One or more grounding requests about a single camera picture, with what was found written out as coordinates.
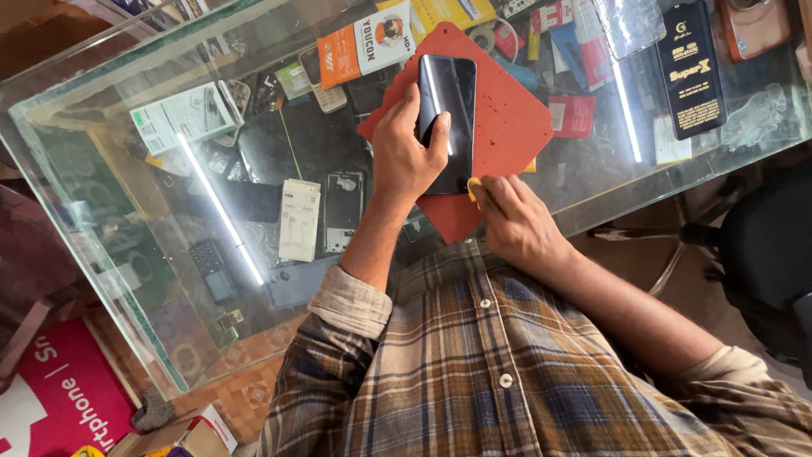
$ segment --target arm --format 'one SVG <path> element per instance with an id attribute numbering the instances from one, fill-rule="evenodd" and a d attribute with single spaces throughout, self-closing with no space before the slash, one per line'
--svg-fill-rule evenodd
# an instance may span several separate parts
<path id="1" fill-rule="evenodd" d="M 427 150 L 414 137 L 412 85 L 375 127 L 374 190 L 338 265 L 311 299 L 276 380 L 257 455 L 338 455 L 341 426 L 391 314 L 384 294 L 400 226 L 447 162 L 450 119 L 434 123 Z"/>
<path id="2" fill-rule="evenodd" d="M 743 455 L 812 455 L 812 405 L 690 320 L 578 253 L 517 176 L 474 186 L 488 247 L 580 308 Z"/>
<path id="3" fill-rule="evenodd" d="M 417 84 L 412 84 L 406 97 L 375 126 L 372 198 L 339 262 L 349 275 L 381 291 L 387 288 L 389 263 L 400 226 L 417 198 L 448 163 L 451 116 L 443 112 L 434 123 L 427 150 L 414 136 L 419 111 L 420 92 Z"/>
<path id="4" fill-rule="evenodd" d="M 517 176 L 486 176 L 473 192 L 485 216 L 488 247 L 581 309 L 652 374 L 682 372 L 724 347 L 575 250 L 544 203 Z"/>

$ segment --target rolled-up sleeve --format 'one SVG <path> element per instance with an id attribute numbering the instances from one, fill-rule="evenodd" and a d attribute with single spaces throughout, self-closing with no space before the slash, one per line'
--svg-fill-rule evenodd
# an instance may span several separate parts
<path id="1" fill-rule="evenodd" d="M 328 268 L 285 352 L 258 457 L 340 454 L 341 426 L 389 320 L 383 292 Z"/>
<path id="2" fill-rule="evenodd" d="M 726 346 L 657 386 L 744 455 L 812 455 L 812 404 L 746 350 Z"/>
<path id="3" fill-rule="evenodd" d="M 339 329 L 377 341 L 392 313 L 392 300 L 340 266 L 331 265 L 308 310 Z"/>

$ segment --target plaid shirt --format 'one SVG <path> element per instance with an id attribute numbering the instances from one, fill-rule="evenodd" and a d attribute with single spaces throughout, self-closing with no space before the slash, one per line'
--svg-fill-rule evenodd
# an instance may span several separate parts
<path id="1" fill-rule="evenodd" d="M 726 347 L 657 390 L 482 242 L 402 271 L 389 295 L 330 268 L 257 455 L 812 455 L 812 407 L 760 359 Z"/>

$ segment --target glass display counter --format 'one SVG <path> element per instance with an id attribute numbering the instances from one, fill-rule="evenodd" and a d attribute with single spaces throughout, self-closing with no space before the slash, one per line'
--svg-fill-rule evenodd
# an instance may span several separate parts
<path id="1" fill-rule="evenodd" d="M 165 398 L 283 353 L 285 332 L 340 251 L 327 246 L 321 214 L 315 260 L 280 257 L 283 182 L 324 188 L 328 174 L 348 172 L 372 189 L 371 150 L 356 126 L 400 70 L 344 83 L 347 104 L 326 114 L 313 93 L 287 97 L 279 71 L 317 38 L 377 11 L 375 2 L 235 0 L 194 20 L 166 19 L 183 7 L 164 3 L 0 84 L 6 147 Z M 533 9 L 509 17 L 520 36 Z M 534 74 L 530 93 L 546 105 L 573 95 L 596 102 L 585 137 L 554 137 L 536 171 L 521 174 L 565 235 L 810 137 L 809 90 L 789 45 L 738 64 L 717 46 L 728 123 L 683 143 L 689 159 L 665 164 L 657 164 L 668 109 L 655 46 L 610 61 L 592 90 L 555 66 L 548 34 L 539 46 L 537 60 L 526 46 L 516 59 Z M 190 141 L 187 155 L 152 156 L 130 110 L 211 81 L 248 88 L 234 144 Z M 330 203 L 322 211 L 344 211 Z M 408 241 L 430 232 L 419 211 L 404 224 Z M 266 350 L 228 357 L 258 337 Z"/>

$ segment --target right hand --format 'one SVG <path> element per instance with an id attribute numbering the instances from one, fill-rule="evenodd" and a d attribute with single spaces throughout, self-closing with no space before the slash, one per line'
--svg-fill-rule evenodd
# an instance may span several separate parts
<path id="1" fill-rule="evenodd" d="M 372 135 L 373 195 L 409 208 L 448 163 L 451 115 L 448 112 L 439 115 L 426 149 L 414 135 L 419 112 L 420 91 L 417 83 L 412 83 L 404 99 L 390 108 Z"/>
<path id="2" fill-rule="evenodd" d="M 485 217 L 488 249 L 530 276 L 548 282 L 577 254 L 518 176 L 485 176 L 471 191 Z"/>

